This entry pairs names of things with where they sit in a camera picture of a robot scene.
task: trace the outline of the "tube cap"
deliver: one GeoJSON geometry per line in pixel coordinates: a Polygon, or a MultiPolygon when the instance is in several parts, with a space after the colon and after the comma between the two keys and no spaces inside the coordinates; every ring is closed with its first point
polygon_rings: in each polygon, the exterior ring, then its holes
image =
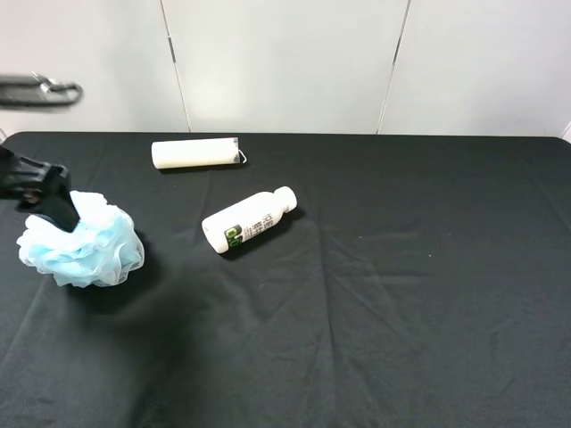
{"type": "Polygon", "coordinates": [[[295,197],[294,191],[289,187],[280,187],[274,192],[274,195],[277,196],[282,203],[284,212],[289,212],[297,207],[297,198],[295,197]]]}

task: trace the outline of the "black tablecloth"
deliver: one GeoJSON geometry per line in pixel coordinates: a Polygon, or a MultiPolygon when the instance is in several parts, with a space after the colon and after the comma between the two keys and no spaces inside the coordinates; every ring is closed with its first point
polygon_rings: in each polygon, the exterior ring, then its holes
{"type": "Polygon", "coordinates": [[[243,135],[243,167],[153,167],[206,136],[9,140],[128,212],[146,263],[58,287],[0,205],[0,426],[571,424],[570,145],[243,135]],[[202,219],[282,185],[299,208],[216,254],[202,219]]]}

